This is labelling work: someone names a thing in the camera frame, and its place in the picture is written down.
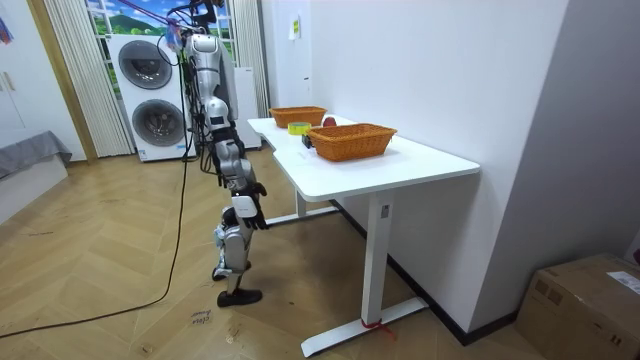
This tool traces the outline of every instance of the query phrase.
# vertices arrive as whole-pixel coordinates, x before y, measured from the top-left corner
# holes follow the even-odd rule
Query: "orange basket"
[[[327,109],[317,106],[302,106],[291,108],[274,108],[269,109],[271,115],[276,119],[276,125],[281,128],[287,128],[292,122],[308,122],[311,126],[320,126],[322,118]]]
[[[330,161],[384,154],[397,130],[373,124],[312,128],[307,131],[318,155]]]

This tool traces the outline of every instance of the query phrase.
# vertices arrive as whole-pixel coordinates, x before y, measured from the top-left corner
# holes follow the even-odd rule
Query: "humanoid robot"
[[[221,6],[222,0],[192,0],[191,4],[207,6],[208,15],[192,16],[206,29],[207,22],[215,22],[210,6]],[[260,301],[262,292],[239,286],[250,267],[247,258],[253,231],[268,228],[260,207],[260,195],[266,196],[267,192],[256,181],[235,130],[238,105],[233,63],[227,49],[208,31],[189,32],[184,39],[185,81],[193,82],[191,88],[196,93],[191,95],[198,100],[190,104],[190,112],[206,129],[200,141],[207,144],[213,156],[218,184],[231,192],[232,206],[222,210],[221,224],[214,231],[220,259],[212,276],[214,280],[227,278],[227,290],[219,294],[217,303],[219,307],[252,304]]]

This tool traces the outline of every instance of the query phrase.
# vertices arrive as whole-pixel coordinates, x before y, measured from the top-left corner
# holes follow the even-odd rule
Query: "black cable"
[[[167,12],[167,16],[169,16],[170,14],[172,14],[172,13],[178,11],[178,10],[191,9],[192,6],[198,7],[198,6],[202,5],[203,3],[204,3],[203,1],[196,1],[193,4],[189,3],[189,4],[186,4],[186,5],[176,6],[176,7],[174,7],[173,9],[171,9],[171,10],[169,10]]]
[[[218,176],[218,173],[211,171],[211,168],[214,166],[211,152],[208,152],[206,159],[204,158],[204,152],[208,150],[206,138],[209,134],[205,134],[204,124],[201,123],[201,121],[197,120],[200,118],[199,115],[204,113],[204,106],[202,105],[202,102],[200,100],[200,89],[197,85],[199,83],[199,79],[198,79],[198,71],[196,68],[196,62],[192,57],[190,57],[188,61],[189,61],[189,67],[192,70],[191,73],[193,74],[192,75],[193,79],[190,83],[189,104],[191,105],[191,109],[199,109],[199,112],[195,112],[195,111],[191,112],[191,118],[194,120],[194,122],[197,123],[196,124],[197,130],[199,131],[200,140],[202,141],[202,144],[200,144],[200,152],[201,152],[200,171],[209,175]]]
[[[182,15],[184,15],[184,16],[186,16],[186,17],[188,17],[188,18],[190,18],[190,17],[191,17],[191,15],[187,14],[187,13],[186,13],[186,12],[184,12],[183,10],[176,10],[176,11],[175,11],[175,13],[176,13],[176,14],[182,14]]]
[[[167,64],[171,65],[171,66],[178,66],[180,64],[180,59],[178,58],[178,62],[177,63],[172,63],[171,60],[169,60],[167,58],[167,54],[165,54],[161,49],[160,49],[160,40],[162,40],[162,38],[164,37],[164,34],[160,35],[160,37],[158,38],[158,42],[156,42],[156,49],[158,49],[158,55],[160,55],[160,58],[162,60],[164,60],[164,62],[166,62]]]
[[[187,16],[187,17],[189,16],[189,15],[187,15],[184,11],[180,11],[180,10],[178,10],[178,11],[174,12],[174,14],[178,15],[178,17],[180,18],[180,20],[184,21],[184,22],[185,22],[185,24],[187,24],[187,25],[191,25],[191,24],[190,24],[190,23],[189,23],[189,22],[188,22],[188,21],[183,17],[183,15],[184,15],[184,16]]]
[[[182,95],[182,72],[181,71],[180,71],[180,95]],[[180,96],[180,97],[182,99],[182,123],[183,123],[184,128],[185,128],[185,144],[186,144],[185,146],[186,146],[186,148],[185,148],[185,151],[184,151],[184,155],[182,156],[182,160],[183,160],[183,163],[184,163],[184,169],[183,169],[183,173],[182,173],[182,191],[180,193],[180,213],[179,213],[179,216],[178,216],[178,236],[176,238],[176,249],[175,249],[175,251],[173,253],[173,260],[171,261],[171,270],[169,271],[169,281],[167,282],[167,288],[164,291],[164,294],[162,294],[162,296],[160,296],[157,300],[154,300],[152,302],[146,303],[144,305],[134,306],[134,307],[131,307],[131,308],[128,308],[128,309],[124,309],[124,310],[120,310],[120,311],[116,311],[116,312],[112,312],[112,313],[108,313],[108,314],[98,315],[98,316],[94,316],[94,317],[90,317],[90,318],[86,318],[86,319],[68,321],[68,322],[61,322],[61,323],[57,323],[57,324],[38,326],[38,327],[31,328],[31,329],[14,331],[14,332],[11,332],[11,333],[0,335],[0,339],[8,338],[8,337],[11,337],[11,336],[17,336],[17,335],[21,335],[21,334],[26,334],[26,333],[30,333],[30,332],[34,332],[34,331],[55,329],[55,328],[64,327],[64,326],[83,324],[83,323],[87,323],[87,322],[91,322],[91,321],[95,321],[95,320],[100,320],[100,319],[104,319],[104,318],[108,318],[108,317],[112,317],[112,316],[125,314],[125,313],[136,311],[136,310],[141,310],[141,309],[144,309],[144,308],[149,307],[151,305],[159,303],[160,301],[164,300],[164,298],[167,296],[167,294],[169,294],[169,289],[171,288],[171,280],[173,279],[173,270],[175,269],[176,259],[178,258],[178,249],[180,248],[180,236],[181,236],[181,233],[182,233],[182,214],[184,212],[184,194],[185,194],[185,189],[187,187],[187,166],[188,166],[188,163],[189,163],[189,161],[185,161],[185,160],[188,158],[189,150],[191,149],[191,146],[193,145],[193,136],[191,137],[191,141],[189,141],[189,142],[186,141],[186,138],[187,138],[186,137],[187,118],[184,115],[184,98],[182,96]]]

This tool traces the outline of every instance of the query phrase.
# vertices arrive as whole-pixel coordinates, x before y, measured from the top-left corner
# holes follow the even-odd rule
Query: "tape roll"
[[[307,130],[311,129],[309,123],[289,123],[289,135],[306,135]]]

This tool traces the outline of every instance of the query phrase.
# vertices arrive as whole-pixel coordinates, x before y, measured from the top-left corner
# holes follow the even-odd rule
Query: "paper note on wall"
[[[289,40],[300,39],[300,16],[295,16],[289,24]]]

